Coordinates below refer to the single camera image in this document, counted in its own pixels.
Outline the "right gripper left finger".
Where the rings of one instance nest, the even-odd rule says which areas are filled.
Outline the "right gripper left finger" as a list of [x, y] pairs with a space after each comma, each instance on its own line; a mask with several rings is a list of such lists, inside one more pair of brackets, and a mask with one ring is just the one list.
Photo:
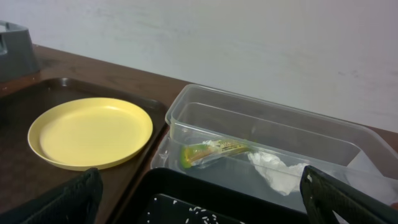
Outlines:
[[94, 223], [102, 199], [103, 181], [97, 168], [1, 214], [1, 223]]

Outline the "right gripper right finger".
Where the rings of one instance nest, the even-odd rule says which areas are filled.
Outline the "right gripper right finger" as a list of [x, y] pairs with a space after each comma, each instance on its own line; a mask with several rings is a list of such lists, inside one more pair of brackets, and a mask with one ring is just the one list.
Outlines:
[[305, 166], [300, 193], [311, 223], [397, 224], [397, 210], [313, 167]]

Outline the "white paper napkin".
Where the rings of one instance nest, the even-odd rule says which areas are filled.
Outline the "white paper napkin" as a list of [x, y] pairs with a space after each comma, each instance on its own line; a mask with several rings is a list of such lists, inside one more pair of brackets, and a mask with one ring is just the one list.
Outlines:
[[269, 186], [283, 196], [300, 190], [300, 179], [306, 163], [287, 166], [279, 157], [266, 152], [250, 152], [250, 163]]

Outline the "yellow plastic plate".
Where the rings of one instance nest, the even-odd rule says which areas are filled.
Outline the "yellow plastic plate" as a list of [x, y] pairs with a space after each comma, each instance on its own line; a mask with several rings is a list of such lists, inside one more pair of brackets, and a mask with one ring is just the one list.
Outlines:
[[30, 126], [31, 150], [67, 170], [118, 166], [140, 153], [154, 125], [141, 107], [115, 98], [84, 98], [55, 106]]

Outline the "green orange snack wrapper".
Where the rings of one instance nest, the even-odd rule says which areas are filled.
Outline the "green orange snack wrapper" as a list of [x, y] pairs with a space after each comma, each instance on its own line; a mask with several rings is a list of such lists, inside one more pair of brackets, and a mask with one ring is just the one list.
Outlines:
[[202, 166], [224, 156], [235, 156], [250, 151], [251, 148], [236, 140], [208, 140], [199, 144], [182, 147], [180, 162], [184, 168]]

